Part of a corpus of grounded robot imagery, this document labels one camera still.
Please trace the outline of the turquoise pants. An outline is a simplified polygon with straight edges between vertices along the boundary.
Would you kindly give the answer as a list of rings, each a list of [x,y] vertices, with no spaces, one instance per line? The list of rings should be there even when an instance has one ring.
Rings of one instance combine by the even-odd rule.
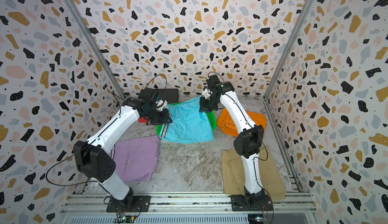
[[[205,112],[200,112],[200,97],[176,104],[169,104],[172,123],[162,125],[161,139],[193,144],[214,140],[213,130]]]

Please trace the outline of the black electronics box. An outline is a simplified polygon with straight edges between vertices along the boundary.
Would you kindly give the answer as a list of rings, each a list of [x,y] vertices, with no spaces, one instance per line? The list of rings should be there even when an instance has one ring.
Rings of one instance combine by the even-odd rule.
[[[140,99],[149,103],[156,103],[159,100],[167,101],[168,104],[179,102],[178,89],[151,89],[146,88],[140,91]]]

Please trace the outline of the left aluminium corner post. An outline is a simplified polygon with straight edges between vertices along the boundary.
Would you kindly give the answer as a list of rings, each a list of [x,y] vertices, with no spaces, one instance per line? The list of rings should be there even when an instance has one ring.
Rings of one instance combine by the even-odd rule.
[[[75,3],[73,0],[63,0],[64,4],[66,5],[68,11],[73,16],[75,23],[77,24],[81,34],[85,38],[87,44],[90,46],[92,52],[96,55],[98,61],[100,62],[107,78],[112,84],[113,90],[115,93],[122,99],[125,99],[126,96],[123,94],[122,89],[114,76],[113,72],[111,71],[111,68],[109,67],[106,58],[102,54],[101,50],[99,49],[95,39],[92,37],[92,34],[89,31],[88,26],[84,23],[83,18],[77,9]]]

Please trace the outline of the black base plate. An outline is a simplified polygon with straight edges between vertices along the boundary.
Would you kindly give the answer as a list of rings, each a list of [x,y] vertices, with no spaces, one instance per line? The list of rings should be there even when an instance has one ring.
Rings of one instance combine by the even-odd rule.
[[[231,195],[232,211],[273,211],[273,204],[268,195],[261,200],[248,202],[243,195]]]
[[[110,198],[106,209],[107,213],[114,212],[148,212],[151,196],[129,195],[123,200]]]

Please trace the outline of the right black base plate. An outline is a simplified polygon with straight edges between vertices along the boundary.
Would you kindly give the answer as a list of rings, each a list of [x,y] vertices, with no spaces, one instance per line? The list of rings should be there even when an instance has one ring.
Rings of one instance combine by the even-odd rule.
[[[268,195],[261,200],[248,202],[243,195],[231,195],[232,211],[273,211],[273,204]]]

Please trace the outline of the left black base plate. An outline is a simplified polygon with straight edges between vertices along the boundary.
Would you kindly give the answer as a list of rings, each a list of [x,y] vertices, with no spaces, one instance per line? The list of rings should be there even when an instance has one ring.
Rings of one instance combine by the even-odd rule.
[[[129,195],[123,200],[110,198],[106,209],[107,213],[114,212],[148,212],[151,196]]]

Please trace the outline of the orange pants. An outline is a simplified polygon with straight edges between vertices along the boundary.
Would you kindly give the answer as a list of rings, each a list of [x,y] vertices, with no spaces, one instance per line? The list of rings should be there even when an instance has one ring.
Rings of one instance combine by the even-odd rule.
[[[250,111],[247,111],[247,114],[251,118],[251,120],[255,123],[255,125],[262,126],[264,130],[266,129],[267,120],[263,114],[250,112]],[[231,116],[229,115],[226,109],[222,110],[221,115],[219,116],[216,124],[223,133],[233,136],[235,138],[238,136],[238,131],[234,124],[234,121],[232,120]]]

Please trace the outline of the purple pants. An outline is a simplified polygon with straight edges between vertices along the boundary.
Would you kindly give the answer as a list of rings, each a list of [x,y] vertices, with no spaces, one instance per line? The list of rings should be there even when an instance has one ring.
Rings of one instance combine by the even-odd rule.
[[[154,135],[117,142],[111,158],[125,183],[149,182],[157,170],[159,151],[160,138]]]

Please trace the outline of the right aluminium corner post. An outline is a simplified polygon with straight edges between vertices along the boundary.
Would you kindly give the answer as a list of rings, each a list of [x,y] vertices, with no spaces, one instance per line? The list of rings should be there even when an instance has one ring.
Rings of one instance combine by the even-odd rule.
[[[288,58],[288,56],[289,56],[289,54],[290,54],[290,52],[292,50],[292,47],[293,47],[293,45],[294,45],[294,43],[295,43],[299,33],[302,30],[302,26],[304,24],[304,20],[306,19],[308,12],[310,11],[310,9],[311,9],[311,7],[313,5],[313,2],[314,2],[314,0],[306,0],[304,6],[302,8],[302,11],[301,11],[301,13],[300,13],[300,15],[299,15],[299,17],[298,17],[298,19],[296,21],[296,24],[295,24],[295,26],[294,26],[294,28],[292,30],[292,33],[291,33],[291,35],[289,37],[289,40],[288,40],[288,42],[287,42],[287,44],[285,46],[285,49],[284,49],[284,51],[282,53],[282,56],[281,56],[280,61],[279,61],[279,64],[278,64],[278,66],[277,66],[277,68],[276,68],[276,70],[274,72],[274,75],[273,75],[273,77],[272,77],[272,79],[271,79],[271,81],[270,81],[270,83],[268,85],[267,91],[266,91],[266,93],[264,95],[264,99],[265,100],[268,100],[270,98],[271,91],[274,89],[275,84],[277,82],[277,78],[280,75],[281,69],[284,67],[284,65],[286,63],[286,60],[287,60],[287,58]]]

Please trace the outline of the khaki pants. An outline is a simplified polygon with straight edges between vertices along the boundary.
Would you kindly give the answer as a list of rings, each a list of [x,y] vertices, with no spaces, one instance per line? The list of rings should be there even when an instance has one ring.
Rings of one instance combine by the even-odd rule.
[[[261,183],[273,201],[285,199],[286,189],[276,168],[269,147],[260,149],[259,174]],[[221,159],[223,189],[226,195],[244,195],[245,174],[241,157],[234,149],[223,150]]]

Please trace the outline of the small circuit board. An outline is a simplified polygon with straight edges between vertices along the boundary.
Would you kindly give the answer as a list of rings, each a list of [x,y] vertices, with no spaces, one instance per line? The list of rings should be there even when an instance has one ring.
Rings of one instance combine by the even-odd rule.
[[[137,219],[137,216],[124,215],[122,213],[118,214],[117,223],[119,224],[134,224]]]

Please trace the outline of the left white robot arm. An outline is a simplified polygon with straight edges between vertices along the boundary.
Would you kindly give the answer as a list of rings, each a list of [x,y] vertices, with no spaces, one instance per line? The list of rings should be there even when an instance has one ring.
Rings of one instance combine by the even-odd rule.
[[[140,118],[154,126],[172,123],[167,101],[159,96],[151,99],[128,97],[115,116],[87,141],[78,141],[73,149],[79,172],[96,181],[109,194],[114,207],[125,210],[134,205],[132,189],[124,183],[111,158],[111,150],[125,131]]]

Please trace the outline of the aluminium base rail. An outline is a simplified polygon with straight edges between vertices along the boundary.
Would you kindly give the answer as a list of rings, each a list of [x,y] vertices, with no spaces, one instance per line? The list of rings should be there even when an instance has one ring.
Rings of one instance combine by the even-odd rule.
[[[141,193],[151,196],[148,212],[134,224],[319,224],[308,193],[286,193],[273,211],[232,211],[230,196],[221,192]],[[71,195],[60,213],[61,224],[118,224],[119,212],[107,213],[108,197],[97,192]]]

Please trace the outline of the small red box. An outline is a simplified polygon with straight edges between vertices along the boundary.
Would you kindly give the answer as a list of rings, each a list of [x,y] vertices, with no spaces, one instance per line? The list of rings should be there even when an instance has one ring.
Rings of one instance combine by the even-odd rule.
[[[140,123],[147,123],[147,120],[142,117],[142,118],[138,119],[138,122],[140,122]]]

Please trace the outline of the aluminium corner post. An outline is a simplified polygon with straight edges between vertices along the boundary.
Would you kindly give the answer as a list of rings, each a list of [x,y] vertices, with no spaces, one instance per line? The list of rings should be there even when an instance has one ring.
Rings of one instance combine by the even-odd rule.
[[[100,62],[107,78],[112,84],[113,90],[115,93],[122,99],[125,99],[126,96],[123,94],[122,89],[114,76],[113,72],[111,71],[111,68],[109,67],[106,58],[102,54],[101,50],[99,49],[95,39],[92,37],[92,34],[89,31],[88,26],[84,23],[83,18],[77,9],[75,3],[73,0],[63,0],[64,4],[66,5],[68,11],[73,16],[75,23],[77,24],[81,34],[85,38],[87,44],[90,46],[92,52],[96,55],[98,61]]]
[[[280,61],[279,61],[279,64],[278,64],[278,66],[277,66],[277,68],[276,68],[276,70],[274,72],[274,75],[273,75],[273,77],[272,77],[272,79],[271,79],[271,81],[270,81],[270,83],[268,85],[267,91],[266,91],[266,93],[264,95],[264,99],[265,100],[268,100],[270,98],[271,91],[274,89],[275,84],[277,82],[277,78],[280,75],[281,69],[284,67],[284,65],[286,63],[286,60],[287,60],[287,58],[288,58],[288,56],[289,56],[289,54],[290,54],[290,52],[292,50],[292,47],[293,47],[293,45],[294,45],[294,43],[295,43],[299,33],[302,30],[302,26],[304,24],[304,20],[306,19],[308,12],[310,11],[310,9],[311,9],[311,7],[313,5],[313,2],[314,2],[314,0],[306,0],[304,6],[302,8],[302,11],[301,11],[301,13],[300,13],[300,15],[299,15],[299,17],[298,17],[298,19],[296,21],[296,24],[295,24],[295,26],[294,26],[294,28],[292,30],[292,33],[291,33],[291,35],[289,37],[289,40],[288,40],[288,42],[287,42],[287,44],[285,46],[285,49],[284,49],[284,51],[282,53],[282,56],[281,56]]]

